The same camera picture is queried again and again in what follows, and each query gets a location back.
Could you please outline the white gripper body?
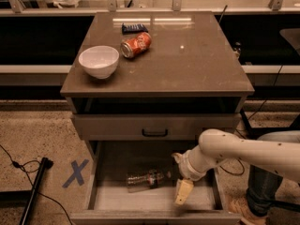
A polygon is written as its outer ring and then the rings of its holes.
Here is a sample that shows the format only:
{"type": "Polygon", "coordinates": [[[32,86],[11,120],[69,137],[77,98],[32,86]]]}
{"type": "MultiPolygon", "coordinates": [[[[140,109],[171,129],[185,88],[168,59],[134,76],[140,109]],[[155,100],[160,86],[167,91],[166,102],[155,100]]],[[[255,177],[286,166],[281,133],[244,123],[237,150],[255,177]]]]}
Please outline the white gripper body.
{"type": "Polygon", "coordinates": [[[179,159],[178,167],[179,172],[184,179],[196,182],[201,180],[205,175],[206,172],[199,172],[194,169],[188,159],[190,151],[187,150],[179,159]]]}

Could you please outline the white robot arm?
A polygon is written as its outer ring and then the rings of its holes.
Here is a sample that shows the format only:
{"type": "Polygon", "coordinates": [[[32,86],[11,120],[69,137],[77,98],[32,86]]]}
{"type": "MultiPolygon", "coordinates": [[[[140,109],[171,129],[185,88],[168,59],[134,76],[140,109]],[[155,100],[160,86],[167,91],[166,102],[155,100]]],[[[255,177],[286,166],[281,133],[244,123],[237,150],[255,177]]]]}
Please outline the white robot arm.
{"type": "Polygon", "coordinates": [[[283,178],[300,182],[299,131],[264,134],[262,140],[247,140],[218,129],[207,129],[198,144],[184,154],[173,153],[182,179],[177,180],[174,202],[183,205],[194,183],[228,159],[240,159],[283,178]]]}

